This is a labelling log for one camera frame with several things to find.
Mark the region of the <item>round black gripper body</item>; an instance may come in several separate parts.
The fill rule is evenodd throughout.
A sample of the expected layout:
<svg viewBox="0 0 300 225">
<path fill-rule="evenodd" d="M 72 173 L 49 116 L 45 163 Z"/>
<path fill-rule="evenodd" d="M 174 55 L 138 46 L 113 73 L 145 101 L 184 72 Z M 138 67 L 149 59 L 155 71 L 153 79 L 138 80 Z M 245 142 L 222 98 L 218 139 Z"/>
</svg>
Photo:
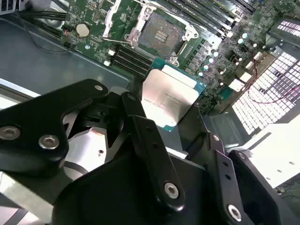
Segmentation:
<svg viewBox="0 0 300 225">
<path fill-rule="evenodd" d="M 203 167 L 171 156 L 186 194 L 185 208 L 168 213 L 155 201 L 134 153 L 70 183 L 57 199 L 54 225 L 222 225 Z"/>
</svg>

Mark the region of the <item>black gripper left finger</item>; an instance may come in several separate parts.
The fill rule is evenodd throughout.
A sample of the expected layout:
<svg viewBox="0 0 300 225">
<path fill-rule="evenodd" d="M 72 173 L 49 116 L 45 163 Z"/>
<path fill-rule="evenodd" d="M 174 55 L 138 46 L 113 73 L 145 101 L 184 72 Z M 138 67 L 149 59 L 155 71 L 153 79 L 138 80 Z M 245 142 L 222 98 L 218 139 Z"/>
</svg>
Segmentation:
<svg viewBox="0 0 300 225">
<path fill-rule="evenodd" d="M 73 182 L 63 170 L 68 138 L 83 126 L 106 130 L 107 163 L 135 154 L 160 207 L 168 213 L 184 209 L 181 181 L 140 99 L 131 92 L 109 92 L 92 79 L 1 110 L 1 194 L 52 223 L 57 199 Z"/>
</svg>

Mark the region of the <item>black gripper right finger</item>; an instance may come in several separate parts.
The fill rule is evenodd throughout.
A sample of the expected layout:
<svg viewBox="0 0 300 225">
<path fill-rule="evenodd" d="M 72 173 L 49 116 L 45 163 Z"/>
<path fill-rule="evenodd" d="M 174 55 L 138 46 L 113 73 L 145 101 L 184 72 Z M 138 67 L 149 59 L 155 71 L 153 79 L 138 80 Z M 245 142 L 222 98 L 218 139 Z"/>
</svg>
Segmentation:
<svg viewBox="0 0 300 225">
<path fill-rule="evenodd" d="M 222 225 L 286 225 L 287 206 L 271 185 L 238 150 L 226 153 L 220 137 L 210 132 L 196 105 L 179 121 L 187 159 L 202 165 L 208 194 Z"/>
</svg>

